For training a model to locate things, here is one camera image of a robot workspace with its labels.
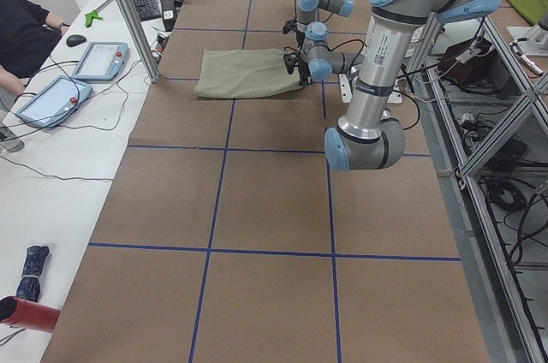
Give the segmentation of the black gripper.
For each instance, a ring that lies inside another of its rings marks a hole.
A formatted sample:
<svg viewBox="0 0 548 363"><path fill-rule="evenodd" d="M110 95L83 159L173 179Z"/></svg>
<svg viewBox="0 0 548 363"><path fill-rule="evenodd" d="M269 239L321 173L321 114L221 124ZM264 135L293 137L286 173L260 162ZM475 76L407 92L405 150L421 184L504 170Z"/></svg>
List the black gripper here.
<svg viewBox="0 0 548 363"><path fill-rule="evenodd" d="M299 84L308 86L311 84L311 76L307 63L301 58L300 51L291 51L283 54L283 63L288 74L293 74L295 70L299 73Z"/></svg>
<svg viewBox="0 0 548 363"><path fill-rule="evenodd" d="M305 33L299 29L299 25L300 23L297 21L296 18L287 20L283 25L282 32L283 34L288 34L290 32L295 33L297 47L301 48L305 39Z"/></svg>

